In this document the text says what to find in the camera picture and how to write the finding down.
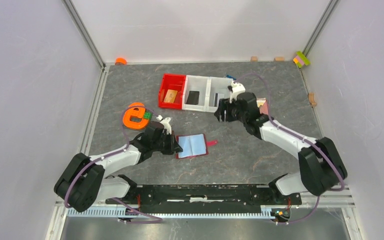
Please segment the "red card holder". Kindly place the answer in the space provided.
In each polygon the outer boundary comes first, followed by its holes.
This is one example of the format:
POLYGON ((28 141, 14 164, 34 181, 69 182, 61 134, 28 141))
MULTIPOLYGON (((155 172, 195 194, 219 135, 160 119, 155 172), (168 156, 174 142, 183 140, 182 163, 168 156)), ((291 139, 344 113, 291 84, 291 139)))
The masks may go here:
POLYGON ((217 140, 207 141, 205 134, 178 135, 176 140, 182 151, 176 154, 177 159, 206 156, 209 154, 209 147, 218 144, 217 140))

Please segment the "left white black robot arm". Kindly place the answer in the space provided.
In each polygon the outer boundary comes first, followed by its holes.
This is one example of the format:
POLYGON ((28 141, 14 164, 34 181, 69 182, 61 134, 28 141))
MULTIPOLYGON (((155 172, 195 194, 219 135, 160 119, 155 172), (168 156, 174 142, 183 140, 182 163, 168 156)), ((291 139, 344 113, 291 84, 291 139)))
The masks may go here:
POLYGON ((119 198, 125 204, 133 203, 137 198, 134 184, 126 177, 110 175, 146 161, 155 152, 163 155, 182 152, 170 121, 170 117, 151 121, 144 132, 118 149, 92 156, 77 153, 57 180, 53 191, 63 199, 66 208, 73 208, 79 213, 110 198, 119 198))

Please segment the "black credit card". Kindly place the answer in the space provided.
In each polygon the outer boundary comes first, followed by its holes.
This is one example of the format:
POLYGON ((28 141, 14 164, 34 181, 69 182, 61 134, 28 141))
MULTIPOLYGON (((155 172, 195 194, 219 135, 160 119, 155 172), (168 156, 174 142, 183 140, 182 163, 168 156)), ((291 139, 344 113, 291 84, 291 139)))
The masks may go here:
POLYGON ((186 99, 187 105, 198 105, 200 99, 200 92, 196 90, 190 90, 186 99))

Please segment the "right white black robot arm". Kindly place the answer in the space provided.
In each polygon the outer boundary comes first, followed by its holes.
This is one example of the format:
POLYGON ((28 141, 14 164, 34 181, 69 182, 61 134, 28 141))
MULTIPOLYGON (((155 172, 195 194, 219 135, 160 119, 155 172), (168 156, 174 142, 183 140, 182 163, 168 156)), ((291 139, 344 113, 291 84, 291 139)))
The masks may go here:
POLYGON ((300 134, 261 113, 253 93, 219 99, 214 116, 221 122, 241 122, 250 135, 278 146, 298 160, 298 172, 284 174, 269 183, 268 196, 273 203, 282 204, 294 193, 320 196, 345 188, 348 172, 335 143, 328 137, 316 139, 300 134))

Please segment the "gold striped credit card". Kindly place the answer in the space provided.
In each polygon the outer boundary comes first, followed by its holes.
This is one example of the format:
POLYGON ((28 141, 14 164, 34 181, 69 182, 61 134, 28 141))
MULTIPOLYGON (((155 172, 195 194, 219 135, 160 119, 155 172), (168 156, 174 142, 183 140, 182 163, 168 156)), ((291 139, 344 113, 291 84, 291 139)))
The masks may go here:
POLYGON ((168 89, 165 93, 165 96, 163 98, 163 102, 164 103, 169 103, 169 104, 173 104, 176 100, 176 97, 177 97, 177 93, 178 91, 177 90, 174 90, 174 89, 168 89))

